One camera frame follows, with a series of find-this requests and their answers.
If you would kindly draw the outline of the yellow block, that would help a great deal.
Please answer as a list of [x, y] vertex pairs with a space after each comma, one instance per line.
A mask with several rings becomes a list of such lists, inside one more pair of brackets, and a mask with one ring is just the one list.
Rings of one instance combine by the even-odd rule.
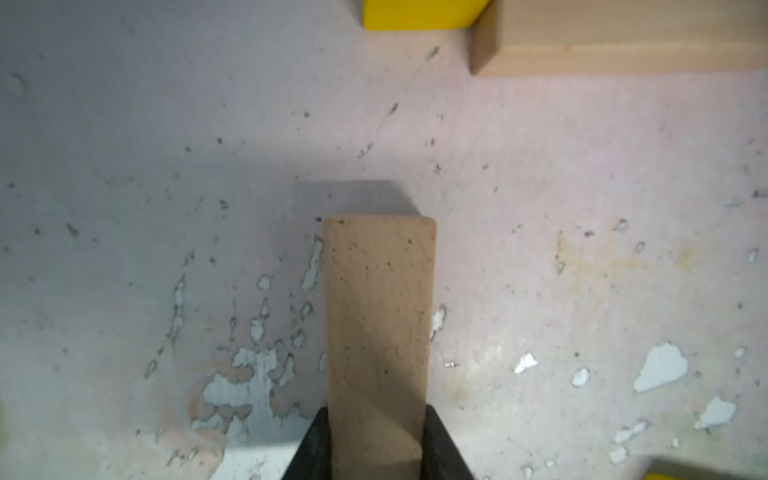
[[643, 477], [643, 480], [681, 480], [681, 479], [668, 474], [662, 474], [658, 472], [648, 472]]
[[455, 30], [470, 27], [489, 0], [365, 0], [363, 26], [372, 31]]

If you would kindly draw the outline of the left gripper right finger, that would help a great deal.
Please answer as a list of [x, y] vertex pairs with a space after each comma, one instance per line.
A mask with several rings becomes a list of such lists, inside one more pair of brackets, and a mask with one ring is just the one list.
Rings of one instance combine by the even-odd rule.
[[474, 480], [444, 423], [432, 405], [426, 406], [421, 480]]

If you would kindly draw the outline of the tan wooden block diagonal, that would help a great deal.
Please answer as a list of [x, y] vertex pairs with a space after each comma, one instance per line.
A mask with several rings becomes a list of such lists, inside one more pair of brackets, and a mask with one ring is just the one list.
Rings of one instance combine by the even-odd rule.
[[492, 1], [470, 53], [486, 77], [766, 66], [764, 1]]

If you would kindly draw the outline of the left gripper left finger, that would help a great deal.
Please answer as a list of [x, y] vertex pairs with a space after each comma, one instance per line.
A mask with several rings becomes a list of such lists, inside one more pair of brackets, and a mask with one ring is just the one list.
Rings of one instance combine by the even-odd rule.
[[282, 480], [331, 480], [332, 442], [328, 408], [315, 415]]

